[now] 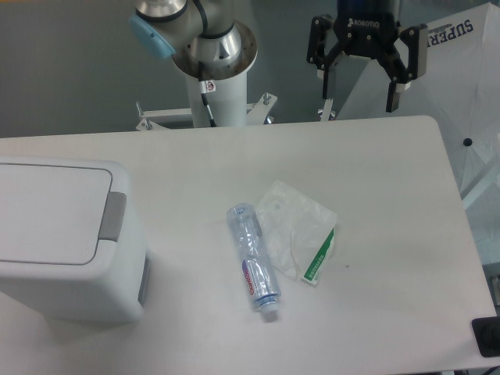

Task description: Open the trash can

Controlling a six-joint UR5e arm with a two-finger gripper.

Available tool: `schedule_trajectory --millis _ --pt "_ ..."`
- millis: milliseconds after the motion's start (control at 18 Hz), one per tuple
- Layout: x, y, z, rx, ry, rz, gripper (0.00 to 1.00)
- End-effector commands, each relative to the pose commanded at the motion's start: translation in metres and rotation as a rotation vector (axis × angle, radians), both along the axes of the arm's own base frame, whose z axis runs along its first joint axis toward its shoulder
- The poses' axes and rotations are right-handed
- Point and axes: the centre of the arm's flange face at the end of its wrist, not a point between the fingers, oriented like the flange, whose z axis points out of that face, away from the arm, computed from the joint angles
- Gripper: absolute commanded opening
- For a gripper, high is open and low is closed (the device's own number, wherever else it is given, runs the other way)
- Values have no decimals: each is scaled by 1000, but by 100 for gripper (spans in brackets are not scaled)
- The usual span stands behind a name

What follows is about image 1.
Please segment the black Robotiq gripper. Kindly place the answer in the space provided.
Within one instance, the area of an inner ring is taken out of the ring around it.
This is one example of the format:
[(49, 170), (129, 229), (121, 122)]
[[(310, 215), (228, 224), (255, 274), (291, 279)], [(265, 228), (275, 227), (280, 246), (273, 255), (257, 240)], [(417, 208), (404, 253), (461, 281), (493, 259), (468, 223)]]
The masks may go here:
[[(314, 16), (311, 21), (306, 55), (308, 63), (317, 68), (322, 79), (323, 99), (333, 98), (328, 91), (330, 69), (343, 52), (349, 56), (378, 59), (390, 79), (386, 112), (392, 113), (411, 82), (427, 71), (428, 26), (421, 23), (401, 28), (400, 1), (337, 1), (337, 18)], [(333, 31), (337, 43), (326, 52), (327, 35)], [(402, 59), (395, 42), (405, 46)]]

